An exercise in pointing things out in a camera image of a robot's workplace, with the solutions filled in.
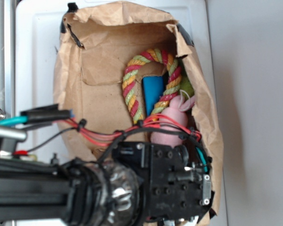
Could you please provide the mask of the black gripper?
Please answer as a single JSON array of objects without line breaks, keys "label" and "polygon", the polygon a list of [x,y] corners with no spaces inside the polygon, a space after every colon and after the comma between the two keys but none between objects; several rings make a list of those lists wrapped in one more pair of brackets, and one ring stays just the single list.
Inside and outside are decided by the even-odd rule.
[{"label": "black gripper", "polygon": [[121,142],[113,149],[112,158],[137,175],[138,223],[150,219],[201,220],[209,212],[214,196],[209,175],[194,162],[186,169],[188,153],[184,146]]}]

